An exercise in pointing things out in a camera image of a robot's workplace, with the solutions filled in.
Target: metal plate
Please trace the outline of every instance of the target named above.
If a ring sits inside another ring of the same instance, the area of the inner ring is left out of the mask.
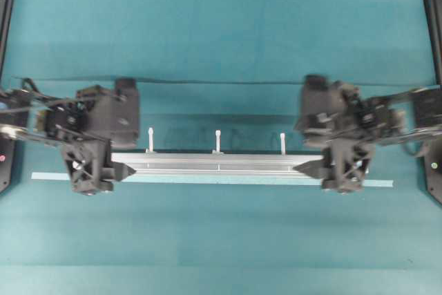
[[[442,140],[426,143],[430,150],[424,157],[427,190],[442,203]]]
[[[0,137],[0,192],[5,190],[11,182],[15,144],[14,140]]]

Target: wire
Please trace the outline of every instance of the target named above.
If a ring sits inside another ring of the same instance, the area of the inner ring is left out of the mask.
[[[65,99],[56,99],[51,102],[46,102],[42,105],[34,105],[34,106],[24,106],[24,107],[17,107],[17,108],[7,108],[5,110],[0,110],[0,114],[9,114],[9,113],[20,113],[20,112],[28,112],[31,111],[34,108],[39,107],[51,107],[59,104],[67,104],[67,103],[75,103],[75,102],[90,102],[93,100],[98,100],[100,96],[96,97],[81,97],[81,98],[65,98]]]

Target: white plastic clip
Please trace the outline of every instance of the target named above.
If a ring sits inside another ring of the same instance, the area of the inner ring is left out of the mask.
[[[285,133],[281,133],[280,137],[281,137],[281,155],[285,155]]]
[[[149,134],[149,148],[146,149],[146,152],[151,153],[151,152],[153,152],[153,128],[152,127],[149,127],[148,134]]]
[[[215,138],[216,138],[216,150],[212,150],[212,153],[222,153],[221,152],[221,131],[220,130],[215,131]]]

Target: teal background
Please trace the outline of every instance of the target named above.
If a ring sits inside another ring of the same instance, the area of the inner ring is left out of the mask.
[[[431,86],[422,0],[15,0],[2,86],[72,96],[138,78],[157,149],[302,150],[304,75],[365,96]],[[0,195],[0,294],[440,294],[442,210],[419,161],[379,148],[393,189],[117,184],[85,197],[55,149],[20,144]]]

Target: screw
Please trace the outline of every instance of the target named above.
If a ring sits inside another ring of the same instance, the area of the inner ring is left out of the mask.
[[[118,119],[118,122],[120,124],[122,124],[123,126],[128,126],[129,125],[129,121],[127,121],[126,119],[124,119],[123,117]]]
[[[72,117],[72,116],[68,117],[68,123],[69,124],[74,124],[75,122],[76,122],[76,119],[74,117]]]

